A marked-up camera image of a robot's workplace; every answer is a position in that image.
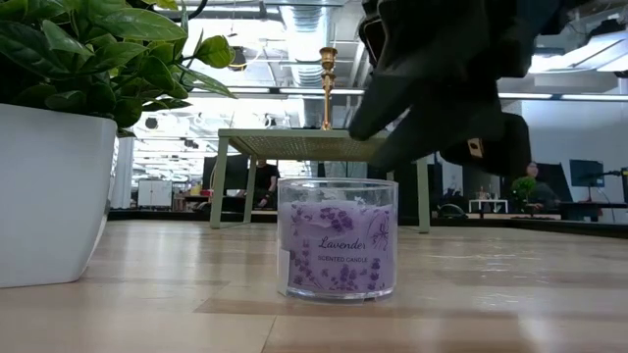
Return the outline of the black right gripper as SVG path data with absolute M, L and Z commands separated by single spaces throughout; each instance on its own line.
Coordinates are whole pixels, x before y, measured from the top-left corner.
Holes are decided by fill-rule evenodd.
M 522 117 L 505 113 L 485 59 L 485 1 L 381 1 L 384 44 L 349 135 L 366 140 L 407 115 L 369 164 L 394 170 L 438 152 L 448 162 L 515 177 L 531 160 Z

